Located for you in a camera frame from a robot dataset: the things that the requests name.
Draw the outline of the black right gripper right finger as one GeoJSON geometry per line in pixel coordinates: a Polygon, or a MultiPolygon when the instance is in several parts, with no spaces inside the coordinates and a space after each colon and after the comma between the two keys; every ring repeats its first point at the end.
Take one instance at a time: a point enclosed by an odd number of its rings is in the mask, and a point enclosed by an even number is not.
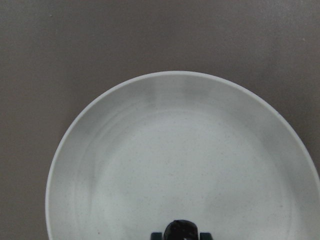
{"type": "Polygon", "coordinates": [[[200,240],[212,240],[212,235],[209,232],[201,232],[199,234],[199,239],[200,240]]]}

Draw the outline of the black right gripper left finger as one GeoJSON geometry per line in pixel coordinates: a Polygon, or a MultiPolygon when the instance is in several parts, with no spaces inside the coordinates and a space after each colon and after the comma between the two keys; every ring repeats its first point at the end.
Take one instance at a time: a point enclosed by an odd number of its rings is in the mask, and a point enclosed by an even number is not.
{"type": "Polygon", "coordinates": [[[163,240],[163,234],[161,232],[152,232],[150,240],[163,240]]]}

